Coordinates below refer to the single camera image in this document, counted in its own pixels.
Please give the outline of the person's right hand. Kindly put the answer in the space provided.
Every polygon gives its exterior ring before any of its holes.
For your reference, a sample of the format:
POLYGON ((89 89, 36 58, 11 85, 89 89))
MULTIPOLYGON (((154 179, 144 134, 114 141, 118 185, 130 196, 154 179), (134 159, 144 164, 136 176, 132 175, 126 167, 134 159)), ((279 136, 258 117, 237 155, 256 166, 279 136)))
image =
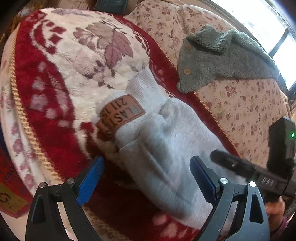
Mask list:
POLYGON ((283 221, 285 213, 285 202, 280 197, 276 202, 267 202, 265 204, 265 210, 268 216, 269 229, 271 232, 279 228, 283 221))

